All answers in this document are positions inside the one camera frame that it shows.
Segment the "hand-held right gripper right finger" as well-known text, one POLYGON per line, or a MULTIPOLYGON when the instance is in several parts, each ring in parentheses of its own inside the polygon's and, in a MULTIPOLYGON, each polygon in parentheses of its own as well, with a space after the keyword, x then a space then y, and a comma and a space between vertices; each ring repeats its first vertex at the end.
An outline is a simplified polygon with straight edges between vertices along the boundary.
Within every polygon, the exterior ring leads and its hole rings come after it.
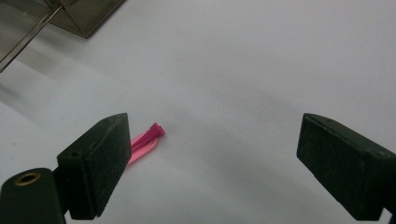
POLYGON ((358 221, 396 221, 396 154, 320 115, 305 113, 297 158, 358 221))

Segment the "pink hair clip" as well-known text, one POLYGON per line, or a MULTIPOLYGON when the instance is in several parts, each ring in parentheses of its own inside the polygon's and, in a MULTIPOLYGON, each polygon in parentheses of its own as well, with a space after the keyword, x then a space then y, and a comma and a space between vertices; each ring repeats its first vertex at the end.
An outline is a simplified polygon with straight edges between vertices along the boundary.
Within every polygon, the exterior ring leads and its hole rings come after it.
POLYGON ((128 164, 132 165, 145 155, 149 154, 158 144, 161 137, 165 135, 165 131, 158 123, 153 123, 149 129, 131 141, 132 156, 128 164))

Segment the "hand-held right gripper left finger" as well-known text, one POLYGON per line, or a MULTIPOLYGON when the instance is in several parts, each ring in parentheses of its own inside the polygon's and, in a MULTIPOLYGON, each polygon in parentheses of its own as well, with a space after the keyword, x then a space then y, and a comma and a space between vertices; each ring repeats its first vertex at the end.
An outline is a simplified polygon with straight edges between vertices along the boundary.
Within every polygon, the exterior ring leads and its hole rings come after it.
POLYGON ((56 180, 71 218, 103 214, 132 152, 128 115, 101 119, 57 156, 56 180))

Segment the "metal rod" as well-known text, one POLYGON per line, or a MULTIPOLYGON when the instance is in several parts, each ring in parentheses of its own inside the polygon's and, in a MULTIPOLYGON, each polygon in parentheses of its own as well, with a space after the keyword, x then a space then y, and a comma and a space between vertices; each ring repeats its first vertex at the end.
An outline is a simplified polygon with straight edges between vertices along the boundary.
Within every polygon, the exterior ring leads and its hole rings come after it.
POLYGON ((0 0, 0 73, 61 8, 52 0, 0 0))

